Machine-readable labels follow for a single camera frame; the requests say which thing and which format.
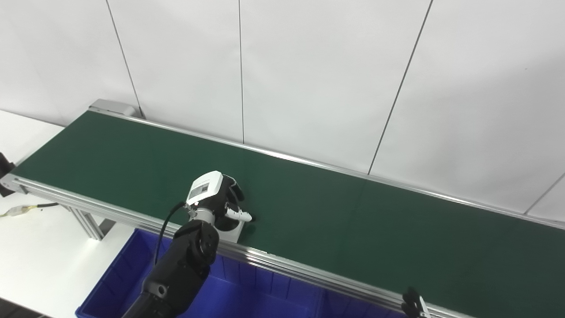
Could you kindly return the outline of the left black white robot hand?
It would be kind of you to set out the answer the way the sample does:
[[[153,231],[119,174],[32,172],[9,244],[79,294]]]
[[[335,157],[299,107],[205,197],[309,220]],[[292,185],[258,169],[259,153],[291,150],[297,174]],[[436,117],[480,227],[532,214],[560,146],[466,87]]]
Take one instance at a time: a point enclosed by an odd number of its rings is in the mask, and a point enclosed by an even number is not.
[[[192,183],[185,206],[190,211],[190,217],[211,225],[220,219],[252,222],[254,217],[239,205],[244,199],[244,193],[236,179],[215,170]]]

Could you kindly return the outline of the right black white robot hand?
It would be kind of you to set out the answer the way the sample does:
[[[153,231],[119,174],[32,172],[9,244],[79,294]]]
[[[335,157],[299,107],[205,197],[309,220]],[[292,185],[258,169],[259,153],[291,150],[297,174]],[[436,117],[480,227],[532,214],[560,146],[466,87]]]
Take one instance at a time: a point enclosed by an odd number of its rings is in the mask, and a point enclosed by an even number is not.
[[[429,308],[423,297],[413,287],[402,294],[401,308],[408,318],[431,318]]]

